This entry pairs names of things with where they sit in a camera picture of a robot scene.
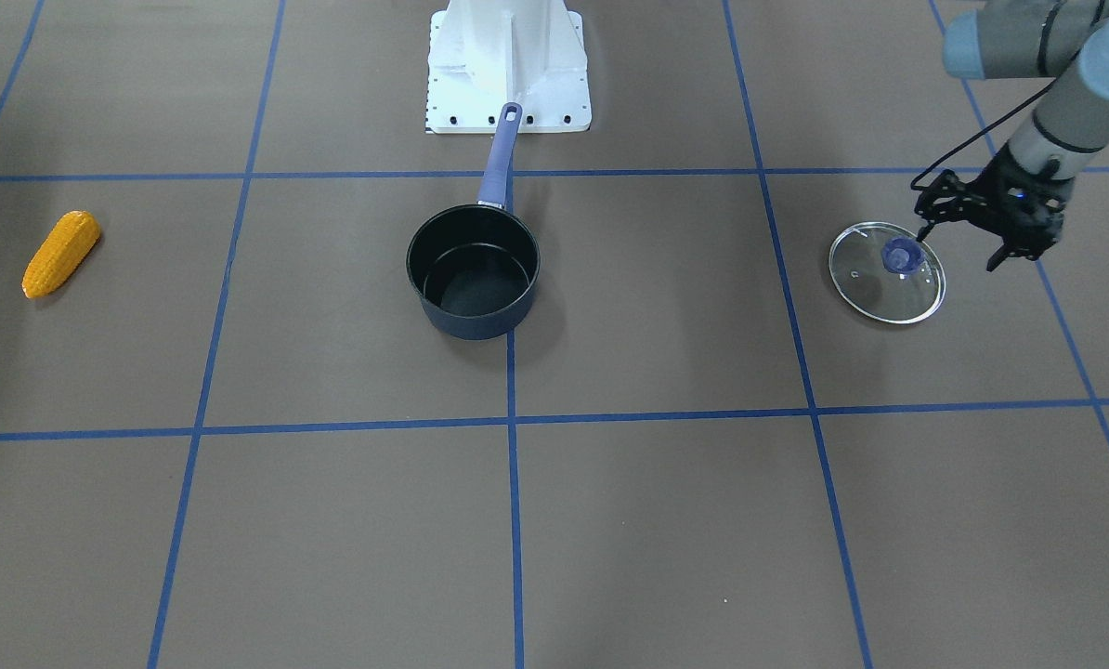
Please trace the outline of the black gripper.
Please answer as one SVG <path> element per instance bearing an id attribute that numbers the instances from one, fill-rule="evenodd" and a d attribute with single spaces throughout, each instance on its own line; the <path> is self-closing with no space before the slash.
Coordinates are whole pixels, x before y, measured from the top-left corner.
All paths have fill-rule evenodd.
<path id="1" fill-rule="evenodd" d="M 1000 149 L 978 178 L 963 181 L 944 169 L 927 185 L 932 166 L 912 179 L 916 191 L 915 213 L 922 219 L 916 242 L 923 244 L 938 224 L 968 223 L 1001 239 L 1001 245 L 987 259 L 985 270 L 993 272 L 1008 259 L 1037 261 L 1064 237 L 1065 207 L 1074 195 L 1074 179 L 1057 178 L 1064 165 L 1060 158 L 1048 158 L 1032 171 L 1013 155 L 1010 146 Z"/>

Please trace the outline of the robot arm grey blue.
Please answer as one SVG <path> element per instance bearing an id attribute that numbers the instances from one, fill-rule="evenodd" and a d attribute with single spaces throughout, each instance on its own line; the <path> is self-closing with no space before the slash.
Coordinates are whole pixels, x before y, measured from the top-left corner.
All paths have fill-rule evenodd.
<path id="1" fill-rule="evenodd" d="M 928 185 L 910 183 L 917 241 L 968 223 L 1000 240 L 988 270 L 1037 261 L 1064 237 L 1077 175 L 1109 144 L 1109 1 L 985 1 L 945 27 L 942 60 L 954 79 L 1046 85 L 979 178 L 932 166 Z"/>

